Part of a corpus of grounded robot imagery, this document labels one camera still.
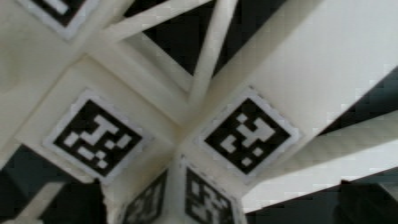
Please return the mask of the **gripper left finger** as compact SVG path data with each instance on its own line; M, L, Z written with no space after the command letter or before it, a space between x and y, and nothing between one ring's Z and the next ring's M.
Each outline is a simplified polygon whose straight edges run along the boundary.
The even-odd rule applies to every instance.
M11 224L107 224L107 206L98 182L48 182L25 193Z

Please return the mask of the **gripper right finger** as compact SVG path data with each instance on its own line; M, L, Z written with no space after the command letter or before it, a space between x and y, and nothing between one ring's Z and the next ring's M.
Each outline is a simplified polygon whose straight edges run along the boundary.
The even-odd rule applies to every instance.
M381 184L342 182L333 224L398 224L398 200Z

